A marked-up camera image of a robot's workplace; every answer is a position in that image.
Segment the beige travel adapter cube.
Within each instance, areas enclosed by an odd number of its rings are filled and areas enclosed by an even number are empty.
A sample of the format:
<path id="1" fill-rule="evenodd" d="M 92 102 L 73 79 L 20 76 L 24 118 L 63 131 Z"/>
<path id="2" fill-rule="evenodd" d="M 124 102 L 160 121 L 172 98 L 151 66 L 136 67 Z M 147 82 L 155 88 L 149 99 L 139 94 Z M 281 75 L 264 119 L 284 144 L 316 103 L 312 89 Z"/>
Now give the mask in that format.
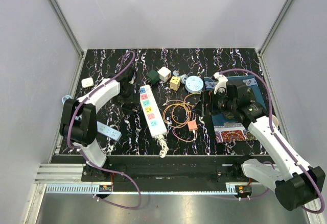
<path id="1" fill-rule="evenodd" d="M 181 78 L 172 76 L 170 79 L 170 89 L 177 91 L 180 87 Z"/>

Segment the white multicolour power strip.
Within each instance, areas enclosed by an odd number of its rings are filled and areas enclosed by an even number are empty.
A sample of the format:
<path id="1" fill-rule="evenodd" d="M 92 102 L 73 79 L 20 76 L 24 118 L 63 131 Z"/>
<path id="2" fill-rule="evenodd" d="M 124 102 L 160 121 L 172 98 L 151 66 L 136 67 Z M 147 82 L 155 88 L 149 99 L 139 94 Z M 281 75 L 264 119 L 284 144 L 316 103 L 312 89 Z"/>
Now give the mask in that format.
<path id="1" fill-rule="evenodd" d="M 139 100 L 152 138 L 167 133 L 157 102 L 149 85 L 140 87 Z"/>

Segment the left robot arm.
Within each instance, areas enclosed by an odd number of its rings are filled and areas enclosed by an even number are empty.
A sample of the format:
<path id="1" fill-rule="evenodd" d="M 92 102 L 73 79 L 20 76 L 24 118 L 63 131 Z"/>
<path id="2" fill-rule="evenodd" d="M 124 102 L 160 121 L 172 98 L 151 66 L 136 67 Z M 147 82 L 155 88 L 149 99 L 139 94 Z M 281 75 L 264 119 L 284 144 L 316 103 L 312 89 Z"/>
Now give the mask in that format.
<path id="1" fill-rule="evenodd" d="M 105 181 L 110 176 L 110 168 L 105 165 L 106 155 L 102 152 L 96 136 L 98 133 L 97 113 L 111 99 L 123 105 L 142 108 L 148 122 L 151 136 L 160 140 L 162 150 L 160 157 L 165 157 L 168 147 L 164 140 L 167 132 L 164 122 L 159 118 L 159 109 L 148 85 L 142 86 L 135 93 L 130 81 L 135 69 L 125 67 L 113 77 L 103 81 L 88 94 L 78 99 L 69 98 L 64 102 L 59 133 L 67 139 L 71 148 L 79 149 L 86 163 L 94 167 L 92 175 L 99 181 Z"/>

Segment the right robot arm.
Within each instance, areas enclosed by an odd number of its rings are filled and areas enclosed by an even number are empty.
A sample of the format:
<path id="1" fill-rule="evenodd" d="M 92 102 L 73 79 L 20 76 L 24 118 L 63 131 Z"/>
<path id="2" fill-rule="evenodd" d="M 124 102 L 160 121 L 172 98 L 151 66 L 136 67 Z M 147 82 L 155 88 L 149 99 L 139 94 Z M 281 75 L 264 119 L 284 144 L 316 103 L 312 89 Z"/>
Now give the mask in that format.
<path id="1" fill-rule="evenodd" d="M 234 163 L 233 178 L 252 178 L 274 191 L 279 203 L 288 211 L 321 198 L 326 174 L 312 167 L 281 135 L 265 107 L 252 99 L 241 80 L 219 81 L 214 90 L 201 95 L 202 113 L 231 113 L 267 150 L 277 169 L 265 166 L 252 156 Z"/>

